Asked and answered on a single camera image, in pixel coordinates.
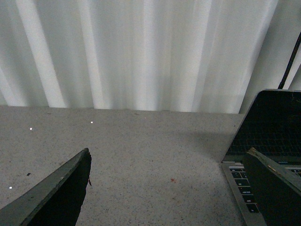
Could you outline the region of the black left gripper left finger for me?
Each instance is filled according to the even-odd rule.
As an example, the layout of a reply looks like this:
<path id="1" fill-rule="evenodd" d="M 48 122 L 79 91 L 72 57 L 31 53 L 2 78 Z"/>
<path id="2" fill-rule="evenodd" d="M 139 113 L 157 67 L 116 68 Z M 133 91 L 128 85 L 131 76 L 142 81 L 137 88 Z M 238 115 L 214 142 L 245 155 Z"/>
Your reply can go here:
<path id="1" fill-rule="evenodd" d="M 2 226 L 74 226 L 89 181 L 92 157 L 84 148 L 28 192 L 0 210 Z"/>

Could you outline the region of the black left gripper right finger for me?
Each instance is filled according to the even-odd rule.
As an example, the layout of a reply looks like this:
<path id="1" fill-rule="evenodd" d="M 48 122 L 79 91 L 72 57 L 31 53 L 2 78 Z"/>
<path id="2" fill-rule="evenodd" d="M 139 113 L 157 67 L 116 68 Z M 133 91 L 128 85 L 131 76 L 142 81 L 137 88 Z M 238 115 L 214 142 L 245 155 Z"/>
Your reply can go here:
<path id="1" fill-rule="evenodd" d="M 301 224 L 301 177 L 251 148 L 242 163 L 268 226 Z"/>

